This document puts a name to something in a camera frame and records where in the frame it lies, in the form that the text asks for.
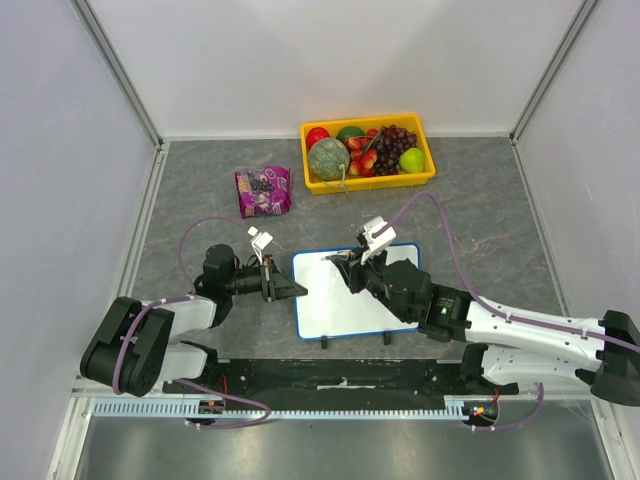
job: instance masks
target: cantaloupe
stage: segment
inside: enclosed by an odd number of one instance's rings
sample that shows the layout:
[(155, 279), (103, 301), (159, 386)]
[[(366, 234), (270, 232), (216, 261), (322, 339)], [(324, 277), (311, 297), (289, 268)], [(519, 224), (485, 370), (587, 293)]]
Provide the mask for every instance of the cantaloupe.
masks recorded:
[(309, 169), (325, 182), (342, 180), (349, 167), (349, 151), (340, 140), (323, 138), (309, 151)]

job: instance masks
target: snack bag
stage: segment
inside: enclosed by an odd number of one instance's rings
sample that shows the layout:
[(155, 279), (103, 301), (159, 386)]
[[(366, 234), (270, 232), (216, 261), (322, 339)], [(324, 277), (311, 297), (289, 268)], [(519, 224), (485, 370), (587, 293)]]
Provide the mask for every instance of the snack bag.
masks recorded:
[(236, 172), (238, 204), (242, 218), (282, 215), (291, 209), (291, 170), (265, 167)]

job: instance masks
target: yellow plastic tray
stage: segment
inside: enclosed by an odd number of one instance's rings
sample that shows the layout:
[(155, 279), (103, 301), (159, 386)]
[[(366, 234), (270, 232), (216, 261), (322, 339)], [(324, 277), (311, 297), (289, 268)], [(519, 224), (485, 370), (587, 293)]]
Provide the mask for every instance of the yellow plastic tray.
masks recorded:
[(309, 170), (309, 152), (307, 151), (307, 145), (305, 143), (309, 130), (314, 127), (323, 127), (326, 128), (329, 131), (329, 134), (335, 138), (340, 129), (346, 126), (360, 127), (366, 132), (370, 128), (380, 129), (382, 126), (388, 127), (392, 124), (397, 127), (404, 127), (418, 136), (417, 147), (424, 152), (424, 172), (399, 173), (398, 175), (387, 175), (384, 177), (352, 177), (351, 175), (347, 175), (345, 188), (350, 192), (355, 192), (358, 190), (373, 190), (375, 188), (411, 187), (427, 183), (427, 180), (436, 174), (436, 167), (433, 163), (431, 150), (429, 150), (429, 144), (424, 136), (420, 117), (413, 113), (406, 113), (402, 115), (351, 118), (347, 120), (331, 120), (328, 122), (302, 124), (300, 127), (300, 142), (302, 144), (304, 183), (307, 188), (311, 190), (311, 193), (314, 195), (321, 195), (324, 193), (340, 193), (342, 190), (335, 188), (340, 186), (340, 181), (327, 182), (329, 185), (335, 185), (335, 187), (330, 187), (323, 184), (322, 181)]

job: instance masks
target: whiteboard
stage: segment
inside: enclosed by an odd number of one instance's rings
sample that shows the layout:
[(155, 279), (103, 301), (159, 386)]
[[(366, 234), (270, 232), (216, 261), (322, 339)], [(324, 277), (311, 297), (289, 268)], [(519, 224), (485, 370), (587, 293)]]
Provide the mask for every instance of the whiteboard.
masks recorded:
[[(338, 269), (324, 258), (345, 249), (300, 252), (293, 256), (292, 276), (309, 293), (296, 297), (298, 335), (304, 340), (410, 331), (418, 323), (403, 323), (366, 290), (352, 294)], [(409, 259), (419, 267), (420, 250), (416, 244), (387, 248), (387, 265)]]

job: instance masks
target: floor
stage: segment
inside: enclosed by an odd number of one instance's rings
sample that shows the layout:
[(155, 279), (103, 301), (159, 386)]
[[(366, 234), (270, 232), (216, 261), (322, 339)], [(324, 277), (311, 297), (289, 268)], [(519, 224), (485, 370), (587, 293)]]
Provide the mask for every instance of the floor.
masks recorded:
[[(430, 147), (437, 175), (426, 188), (448, 211), (461, 261), (477, 289), (507, 305), (560, 313), (549, 269), (509, 140), (506, 138), (433, 138)], [(194, 221), (222, 214), (239, 218), (234, 172), (281, 165), (293, 175), (292, 210), (251, 221), (274, 236), (269, 253), (290, 271), (294, 252), (344, 247), (368, 219), (389, 219), (417, 191), (393, 188), (313, 196), (304, 185), (298, 140), (173, 142), (157, 195), (133, 296), (143, 299), (185, 293), (176, 252), (183, 230)], [(435, 209), (416, 204), (396, 227), (397, 240), (416, 242), (423, 268), (437, 283), (461, 288)], [(195, 276), (206, 249), (228, 243), (241, 260), (252, 253), (242, 228), (223, 221), (192, 231), (184, 259)], [(384, 346), (380, 336), (317, 341), (296, 333), (293, 302), (265, 304), (259, 295), (234, 299), (222, 326), (189, 338), (218, 349), (222, 357), (245, 358), (460, 358), (462, 344), (442, 344), (417, 333), (402, 333)]]

